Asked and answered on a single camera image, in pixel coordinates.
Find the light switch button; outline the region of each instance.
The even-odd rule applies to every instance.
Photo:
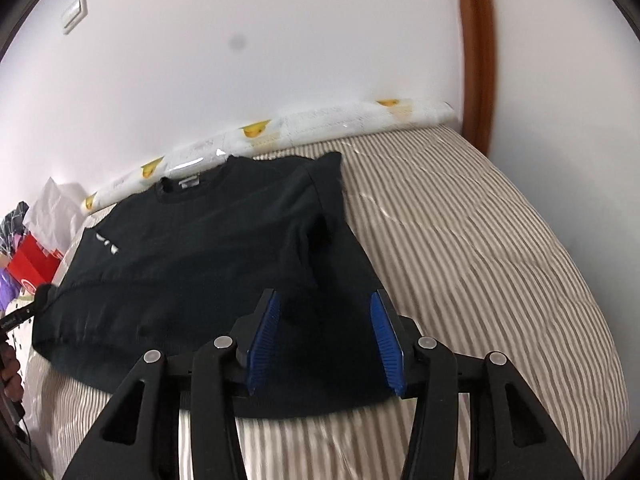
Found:
[[[62,14],[62,32],[68,34],[86,16],[86,0],[73,0]]]

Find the white plastic bag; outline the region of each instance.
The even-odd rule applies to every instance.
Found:
[[[50,178],[23,223],[47,251],[61,258],[83,221],[79,200]]]

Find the white logo on red bag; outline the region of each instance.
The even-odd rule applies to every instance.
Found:
[[[36,293],[36,288],[33,286],[33,283],[31,283],[29,280],[25,280],[23,278],[23,279],[20,280],[20,284],[25,288],[25,290],[29,294],[35,294]]]

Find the mattress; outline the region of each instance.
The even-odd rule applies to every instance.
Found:
[[[538,395],[587,480],[601,480],[630,441],[625,383],[601,311],[568,253],[526,199],[444,126],[291,148],[262,158],[343,153],[348,223],[400,314],[454,352],[499,350]],[[91,216],[98,223],[109,209]],[[56,275],[59,282],[80,236]],[[30,351],[26,419],[60,478],[109,396]],[[469,458],[460,403],[456,478]],[[238,419],[249,479],[397,479],[414,400],[326,416]],[[180,414],[180,475],[192,478],[189,415]]]

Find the purple bag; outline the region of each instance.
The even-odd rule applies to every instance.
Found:
[[[0,270],[0,310],[6,310],[20,294],[20,285],[16,282],[6,269]]]

